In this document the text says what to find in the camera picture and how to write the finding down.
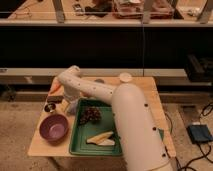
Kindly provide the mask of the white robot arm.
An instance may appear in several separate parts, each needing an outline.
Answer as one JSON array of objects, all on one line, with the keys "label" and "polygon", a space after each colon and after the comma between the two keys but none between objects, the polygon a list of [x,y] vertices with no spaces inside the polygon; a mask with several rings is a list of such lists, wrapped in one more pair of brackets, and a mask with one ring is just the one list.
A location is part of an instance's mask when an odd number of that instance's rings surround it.
[{"label": "white robot arm", "polygon": [[112,107],[127,171],[173,171],[144,91],[132,83],[132,76],[121,73],[121,83],[113,86],[80,75],[80,68],[71,66],[58,80],[69,99],[74,91],[81,91]]}]

